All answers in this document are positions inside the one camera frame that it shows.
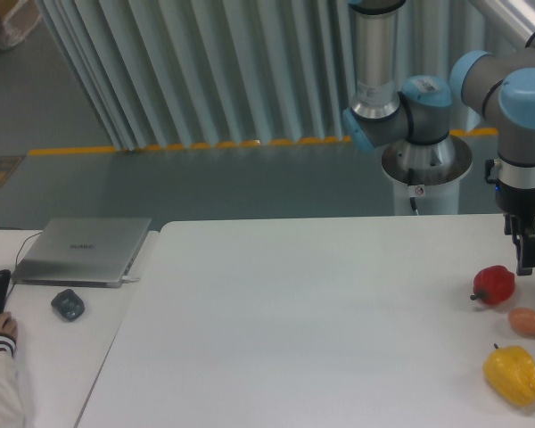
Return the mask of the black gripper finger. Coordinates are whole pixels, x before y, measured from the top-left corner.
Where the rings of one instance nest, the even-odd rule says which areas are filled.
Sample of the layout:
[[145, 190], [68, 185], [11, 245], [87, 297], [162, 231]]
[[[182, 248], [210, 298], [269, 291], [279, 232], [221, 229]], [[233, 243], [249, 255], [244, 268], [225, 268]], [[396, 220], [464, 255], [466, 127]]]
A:
[[530, 276], [535, 268], [535, 218], [521, 218], [517, 223], [517, 275]]
[[511, 213], [504, 214], [504, 234], [511, 237], [512, 242], [517, 244], [516, 216]]

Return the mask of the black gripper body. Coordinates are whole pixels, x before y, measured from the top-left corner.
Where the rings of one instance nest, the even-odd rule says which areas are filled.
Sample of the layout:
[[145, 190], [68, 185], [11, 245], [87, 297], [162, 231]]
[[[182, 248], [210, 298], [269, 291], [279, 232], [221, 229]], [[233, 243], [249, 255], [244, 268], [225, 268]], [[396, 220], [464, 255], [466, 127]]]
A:
[[517, 165], [504, 159], [484, 164], [484, 179], [495, 187], [496, 204], [520, 218], [535, 217], [535, 164]]

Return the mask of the white sleeved forearm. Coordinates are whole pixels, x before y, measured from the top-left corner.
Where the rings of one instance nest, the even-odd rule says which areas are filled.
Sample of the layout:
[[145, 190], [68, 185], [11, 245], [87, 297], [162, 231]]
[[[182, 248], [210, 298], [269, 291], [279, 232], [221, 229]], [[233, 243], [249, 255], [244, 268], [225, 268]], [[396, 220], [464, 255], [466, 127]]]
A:
[[25, 415], [14, 361], [16, 341], [0, 333], [0, 427], [23, 427]]

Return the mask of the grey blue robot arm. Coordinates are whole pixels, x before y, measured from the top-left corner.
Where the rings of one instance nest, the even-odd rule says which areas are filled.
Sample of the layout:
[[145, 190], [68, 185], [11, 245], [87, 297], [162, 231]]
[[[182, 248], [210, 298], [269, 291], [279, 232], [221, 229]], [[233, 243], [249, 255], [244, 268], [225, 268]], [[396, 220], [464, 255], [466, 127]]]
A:
[[363, 150], [383, 148], [382, 168], [391, 180], [395, 209], [417, 213], [416, 200], [431, 193], [445, 212], [472, 164], [467, 145], [449, 133], [450, 107], [459, 101], [498, 131], [498, 154], [485, 163], [485, 181], [505, 217], [517, 272], [535, 268], [535, 1], [478, 1], [516, 52], [497, 57], [471, 51], [448, 79], [434, 76], [394, 83], [400, 1], [352, 1], [356, 26], [357, 89], [342, 121]]

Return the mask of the person's hand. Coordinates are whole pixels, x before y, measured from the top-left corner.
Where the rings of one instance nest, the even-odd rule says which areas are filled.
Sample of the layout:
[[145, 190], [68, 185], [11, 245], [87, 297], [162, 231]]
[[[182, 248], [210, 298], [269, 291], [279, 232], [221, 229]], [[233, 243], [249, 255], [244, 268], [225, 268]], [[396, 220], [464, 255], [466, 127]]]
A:
[[5, 335], [14, 342], [18, 339], [18, 324], [9, 311], [0, 314], [0, 335]]

